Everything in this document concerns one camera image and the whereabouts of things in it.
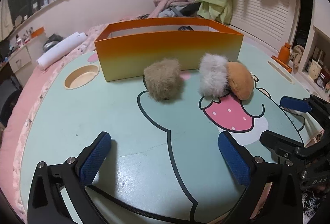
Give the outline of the white drawer cabinet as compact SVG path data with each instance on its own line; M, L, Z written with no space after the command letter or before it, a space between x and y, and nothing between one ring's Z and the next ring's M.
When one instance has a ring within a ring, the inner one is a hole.
M18 81L24 86L37 66L37 60L42 56L42 43L30 41L17 49L9 57L9 64Z

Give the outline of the orange water bottle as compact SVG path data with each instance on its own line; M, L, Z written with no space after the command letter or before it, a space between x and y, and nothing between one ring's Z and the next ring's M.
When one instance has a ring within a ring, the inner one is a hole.
M273 55L271 57L275 62L279 63L289 73L292 72L292 68L288 65L290 59L290 47L290 44L285 43L281 47L278 56Z

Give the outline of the light green hanging garment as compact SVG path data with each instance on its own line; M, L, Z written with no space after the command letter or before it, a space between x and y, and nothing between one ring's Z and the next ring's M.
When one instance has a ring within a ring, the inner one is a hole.
M232 19L232 0L197 0L200 3L197 14L208 20L229 25Z

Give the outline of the pile of clothes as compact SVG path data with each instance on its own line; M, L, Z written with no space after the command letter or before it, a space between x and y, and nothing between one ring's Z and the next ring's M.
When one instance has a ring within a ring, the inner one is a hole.
M154 0L154 10L143 14L137 19L189 17L194 14L200 4L197 0Z

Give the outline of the brown fluffy scrunchie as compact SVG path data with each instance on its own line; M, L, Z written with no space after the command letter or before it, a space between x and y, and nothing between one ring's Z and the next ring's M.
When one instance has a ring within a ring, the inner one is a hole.
M182 88L181 66L177 59L163 59L144 69L144 81L156 101L176 99Z

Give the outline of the white floral mug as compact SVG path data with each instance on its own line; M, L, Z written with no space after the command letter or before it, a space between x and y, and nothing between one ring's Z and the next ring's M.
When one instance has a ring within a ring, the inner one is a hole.
M318 62L312 60L308 70L309 77L315 81L319 77L321 69L322 67L318 64Z

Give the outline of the orange gradient storage box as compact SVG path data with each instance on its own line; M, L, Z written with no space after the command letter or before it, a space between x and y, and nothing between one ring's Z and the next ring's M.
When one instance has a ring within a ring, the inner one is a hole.
M191 26L193 31L178 31ZM164 58L178 59L181 69L199 67L204 54L238 59L243 34L213 20L151 18L109 24L94 41L107 82L140 77Z

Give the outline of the grey fluffy scrunchie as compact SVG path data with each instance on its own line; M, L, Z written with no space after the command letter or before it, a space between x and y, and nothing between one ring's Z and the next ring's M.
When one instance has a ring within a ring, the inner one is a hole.
M212 99L224 95L228 87L227 78L228 59L222 55L206 53L200 62L200 93Z

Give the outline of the orange plush bun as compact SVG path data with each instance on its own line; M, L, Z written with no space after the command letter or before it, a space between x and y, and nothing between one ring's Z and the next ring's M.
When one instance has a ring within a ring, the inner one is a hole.
M254 80L250 71L239 62L226 64L229 87L239 100L248 100L254 89Z

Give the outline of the small orange box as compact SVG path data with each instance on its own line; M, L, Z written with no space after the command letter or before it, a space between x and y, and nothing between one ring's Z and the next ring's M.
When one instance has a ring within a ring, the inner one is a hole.
M44 27L38 28L31 33L31 37L35 38L42 35L45 32Z

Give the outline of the white paper roll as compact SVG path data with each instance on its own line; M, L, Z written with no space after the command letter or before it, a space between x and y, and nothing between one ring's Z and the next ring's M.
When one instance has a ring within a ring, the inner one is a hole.
M86 39L87 36L85 33L73 33L69 37L54 45L51 49L39 57L37 60L38 66L42 70L45 70L56 61L61 59L63 56L69 54L73 49L86 41Z

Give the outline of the cartoon figure keychain toy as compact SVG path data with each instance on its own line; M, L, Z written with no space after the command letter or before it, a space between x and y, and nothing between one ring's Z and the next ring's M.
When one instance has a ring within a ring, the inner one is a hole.
M257 83L259 81L258 77L255 74L253 74L252 72L251 72L251 76L255 83Z

